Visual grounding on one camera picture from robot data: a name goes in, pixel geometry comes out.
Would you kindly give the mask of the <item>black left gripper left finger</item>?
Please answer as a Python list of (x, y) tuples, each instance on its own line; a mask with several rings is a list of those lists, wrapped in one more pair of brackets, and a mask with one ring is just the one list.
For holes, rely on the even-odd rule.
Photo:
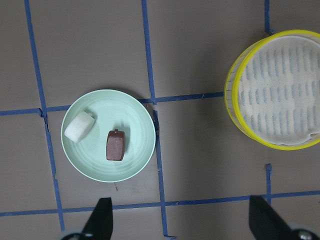
[(113, 233), (113, 206), (110, 197), (100, 198), (82, 229), (83, 240), (110, 240)]

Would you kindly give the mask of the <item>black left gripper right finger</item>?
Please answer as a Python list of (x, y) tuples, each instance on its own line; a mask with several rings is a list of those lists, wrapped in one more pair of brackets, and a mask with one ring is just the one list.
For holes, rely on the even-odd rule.
[(259, 195), (249, 199), (249, 228), (256, 240), (296, 239), (296, 233)]

